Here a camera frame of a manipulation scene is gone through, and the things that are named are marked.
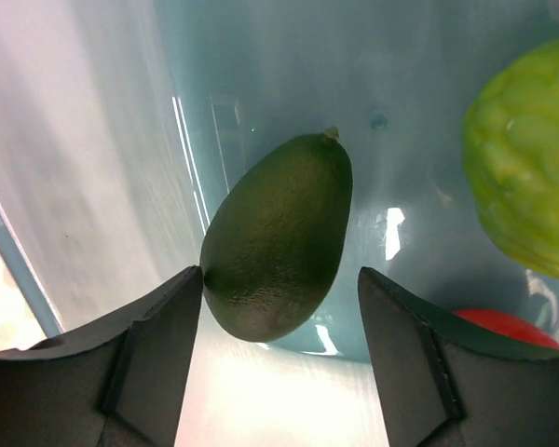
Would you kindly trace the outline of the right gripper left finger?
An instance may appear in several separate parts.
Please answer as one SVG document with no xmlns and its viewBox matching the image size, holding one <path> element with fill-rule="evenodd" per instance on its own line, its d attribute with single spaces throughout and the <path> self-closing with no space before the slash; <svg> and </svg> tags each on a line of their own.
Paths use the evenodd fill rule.
<svg viewBox="0 0 559 447">
<path fill-rule="evenodd" d="M 172 446 L 202 288 L 191 266 L 79 328 L 0 351 L 0 446 Z"/>
</svg>

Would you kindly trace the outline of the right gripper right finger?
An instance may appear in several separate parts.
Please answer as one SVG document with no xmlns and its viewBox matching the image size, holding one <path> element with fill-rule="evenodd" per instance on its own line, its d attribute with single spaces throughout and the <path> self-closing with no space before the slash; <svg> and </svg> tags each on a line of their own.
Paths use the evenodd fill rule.
<svg viewBox="0 0 559 447">
<path fill-rule="evenodd" d="M 491 332 L 370 267 L 358 296 L 392 446 L 559 446 L 559 350 Z"/>
</svg>

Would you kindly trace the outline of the dark green avocado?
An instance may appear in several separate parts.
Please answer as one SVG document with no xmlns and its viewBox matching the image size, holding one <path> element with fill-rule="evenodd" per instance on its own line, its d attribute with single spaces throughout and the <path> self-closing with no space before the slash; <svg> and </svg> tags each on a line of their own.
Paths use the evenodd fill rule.
<svg viewBox="0 0 559 447">
<path fill-rule="evenodd" d="M 312 316 L 341 262 L 352 190 L 336 127 L 290 139 L 238 181 L 199 258 L 204 297 L 225 331 L 267 343 Z"/>
</svg>

